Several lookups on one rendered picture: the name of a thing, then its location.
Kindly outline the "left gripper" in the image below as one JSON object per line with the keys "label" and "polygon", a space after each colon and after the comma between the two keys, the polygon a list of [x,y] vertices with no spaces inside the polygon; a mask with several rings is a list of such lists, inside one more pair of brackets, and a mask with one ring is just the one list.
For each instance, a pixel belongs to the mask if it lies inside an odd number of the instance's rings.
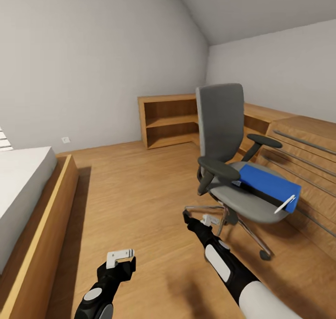
{"label": "left gripper", "polygon": [[119,262],[113,269],[107,269],[106,265],[101,265],[97,270],[98,281],[102,278],[109,276],[115,279],[117,287],[119,287],[120,282],[128,281],[132,277],[132,273],[136,271],[136,256],[133,257],[132,261]]}

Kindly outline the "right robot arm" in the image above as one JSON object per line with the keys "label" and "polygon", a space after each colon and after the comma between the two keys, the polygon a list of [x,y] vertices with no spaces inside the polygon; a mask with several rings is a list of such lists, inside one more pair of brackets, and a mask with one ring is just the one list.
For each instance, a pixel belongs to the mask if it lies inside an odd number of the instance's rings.
{"label": "right robot arm", "polygon": [[204,214],[197,220],[183,213],[188,230],[196,233],[205,249],[205,258],[217,271],[246,319],[301,319],[286,303],[276,297],[233,254],[223,240],[212,232],[211,223],[221,225],[220,219]]}

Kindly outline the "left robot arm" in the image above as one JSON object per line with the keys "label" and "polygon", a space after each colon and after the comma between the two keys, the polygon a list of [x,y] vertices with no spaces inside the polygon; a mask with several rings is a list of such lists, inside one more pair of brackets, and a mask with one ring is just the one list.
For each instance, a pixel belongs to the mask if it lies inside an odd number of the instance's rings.
{"label": "left robot arm", "polygon": [[[128,281],[136,271],[136,256],[133,249],[108,252],[105,265],[97,270],[98,283],[86,293],[74,319],[112,319],[115,293],[120,282]],[[132,261],[117,260],[133,257]]]}

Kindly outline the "pen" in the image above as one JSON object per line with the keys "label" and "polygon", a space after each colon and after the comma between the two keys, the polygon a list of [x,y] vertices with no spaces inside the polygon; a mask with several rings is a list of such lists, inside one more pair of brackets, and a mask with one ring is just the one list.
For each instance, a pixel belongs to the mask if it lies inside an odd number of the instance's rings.
{"label": "pen", "polygon": [[[285,206],[291,199],[295,198],[295,195],[293,194],[290,198],[288,198],[285,202],[283,202],[280,206],[278,206],[279,208],[275,211],[275,213],[277,213],[278,211],[280,211],[281,209],[284,209],[283,206]],[[285,209],[284,209],[285,210]]]}

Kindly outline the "swivel chair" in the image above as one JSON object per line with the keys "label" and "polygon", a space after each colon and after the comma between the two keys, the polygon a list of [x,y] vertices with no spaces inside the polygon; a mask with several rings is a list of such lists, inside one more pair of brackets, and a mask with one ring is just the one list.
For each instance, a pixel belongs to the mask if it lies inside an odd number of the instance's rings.
{"label": "swivel chair", "polygon": [[200,182],[198,196],[209,193],[221,206],[185,207],[183,213],[190,217],[190,210],[223,211],[221,225],[217,233],[220,237],[224,225],[239,223],[247,233],[263,248],[262,260],[269,261],[271,252],[255,236],[249,227],[237,216],[260,224],[274,224],[290,212],[247,191],[231,181],[239,181],[239,170],[245,164],[258,168],[276,177],[287,180],[275,170],[248,162],[262,145],[281,148],[282,143],[262,135],[248,133],[247,138],[254,144],[241,161],[227,164],[237,153],[244,137],[244,94],[241,84],[227,83],[196,86],[196,101],[199,122],[201,156],[198,158],[197,174]]}

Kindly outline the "folder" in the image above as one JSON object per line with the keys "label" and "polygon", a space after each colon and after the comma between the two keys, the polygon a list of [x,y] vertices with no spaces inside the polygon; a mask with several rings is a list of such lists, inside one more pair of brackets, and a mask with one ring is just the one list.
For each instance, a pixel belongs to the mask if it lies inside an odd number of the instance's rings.
{"label": "folder", "polygon": [[280,206],[294,194],[295,198],[283,206],[286,211],[294,212],[302,186],[288,182],[248,164],[245,164],[239,170],[239,173],[241,175],[240,180],[231,181],[232,183],[276,206]]}

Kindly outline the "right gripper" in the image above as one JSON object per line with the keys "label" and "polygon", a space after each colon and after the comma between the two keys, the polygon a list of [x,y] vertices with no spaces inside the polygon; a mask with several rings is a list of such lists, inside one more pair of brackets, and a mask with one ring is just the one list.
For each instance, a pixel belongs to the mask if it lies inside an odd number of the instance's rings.
{"label": "right gripper", "polygon": [[184,215],[185,223],[188,224],[187,225],[188,230],[195,232],[198,239],[200,239],[203,233],[211,231],[212,229],[211,225],[210,226],[204,225],[199,220],[189,217],[188,215],[186,215],[186,213],[183,213],[183,215]]}

